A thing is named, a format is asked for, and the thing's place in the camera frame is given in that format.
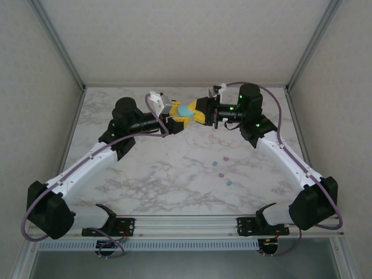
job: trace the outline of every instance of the white wall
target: white wall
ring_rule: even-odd
[[[284,85],[330,0],[41,0],[86,85]]]
[[[23,243],[28,186],[55,175],[79,90],[25,0],[0,5],[0,278]]]
[[[344,1],[292,92],[310,160],[339,183],[345,235],[372,278],[372,1]]]

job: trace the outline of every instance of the blue object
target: blue object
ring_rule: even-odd
[[[189,110],[187,108],[187,105],[181,105],[177,108],[177,112],[178,112],[178,116],[181,116],[181,117],[192,117],[194,116],[194,112],[192,112],[191,110]]]

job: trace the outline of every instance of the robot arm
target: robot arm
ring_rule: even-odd
[[[337,200],[337,183],[332,177],[323,179],[297,156],[285,141],[279,144],[277,127],[262,114],[263,98],[260,88],[255,84],[241,86],[236,105],[220,103],[219,90],[221,87],[214,87],[214,92],[210,92],[209,97],[197,99],[186,108],[182,108],[179,102],[169,101],[162,94],[151,92],[149,99],[155,108],[155,112],[151,113],[142,113],[132,98],[118,100],[108,129],[82,159],[45,184],[36,181],[29,187],[27,208],[49,187],[58,184],[52,190],[49,189],[34,206],[28,219],[53,239],[62,237],[72,228],[102,228],[110,234],[115,223],[115,213],[103,205],[90,208],[71,206],[69,204],[73,197],[96,173],[119,161],[134,146],[134,137],[128,137],[129,135],[146,135],[156,130],[164,134],[164,127],[169,134],[177,134],[186,128],[191,118],[216,128],[220,121],[239,123],[243,138],[265,153],[279,167],[298,194],[290,205],[272,204],[258,210],[256,226],[259,230],[267,231],[267,227],[292,223],[307,230],[332,216],[332,206],[309,176],[313,175],[327,189],[334,202]],[[284,146],[307,168],[307,173],[284,152]],[[60,179],[67,174],[69,178],[61,182]]]

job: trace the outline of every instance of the yellow object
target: yellow object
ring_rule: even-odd
[[[199,122],[201,124],[204,124],[205,123],[205,115],[204,113],[196,110],[196,101],[193,101],[192,103],[190,103],[188,106],[187,106],[187,109],[194,112],[194,116],[193,116],[193,119],[196,121],[196,122]]]
[[[174,121],[176,122],[183,122],[184,123],[184,130],[186,129],[188,123],[190,122],[190,117],[174,117],[173,118]]]
[[[173,106],[169,111],[169,116],[176,115],[177,109],[181,105],[181,102],[177,102],[177,101],[172,101],[172,103],[173,103]]]

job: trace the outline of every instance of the marble tabletop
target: marble tabletop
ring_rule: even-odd
[[[223,103],[237,103],[238,90],[228,88]],[[271,90],[283,109],[282,137],[301,154],[284,91]],[[184,104],[208,95],[208,88],[89,88],[65,168],[97,142],[119,98],[132,97],[147,112],[144,98],[149,91],[163,92]],[[277,107],[265,92],[263,95],[264,114],[277,124]],[[254,214],[264,205],[295,197],[284,176],[239,130],[228,131],[223,125],[215,130],[192,121],[177,135],[135,140],[121,161],[87,184],[75,205],[102,203],[125,215]]]

